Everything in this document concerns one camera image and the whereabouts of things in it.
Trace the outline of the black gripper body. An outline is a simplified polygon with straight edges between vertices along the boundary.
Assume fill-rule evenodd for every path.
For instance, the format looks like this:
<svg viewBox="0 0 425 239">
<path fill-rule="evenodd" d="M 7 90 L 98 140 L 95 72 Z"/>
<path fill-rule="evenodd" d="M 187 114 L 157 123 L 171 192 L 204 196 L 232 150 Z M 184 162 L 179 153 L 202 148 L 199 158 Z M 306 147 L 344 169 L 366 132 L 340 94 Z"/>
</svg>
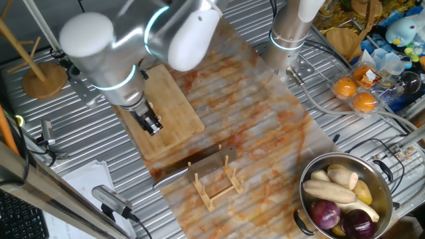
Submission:
<svg viewBox="0 0 425 239">
<path fill-rule="evenodd" d="M 146 99 L 141 99 L 136 105 L 130 106 L 128 110 L 142 129 L 143 127 L 159 129 L 158 117 Z"/>
</svg>

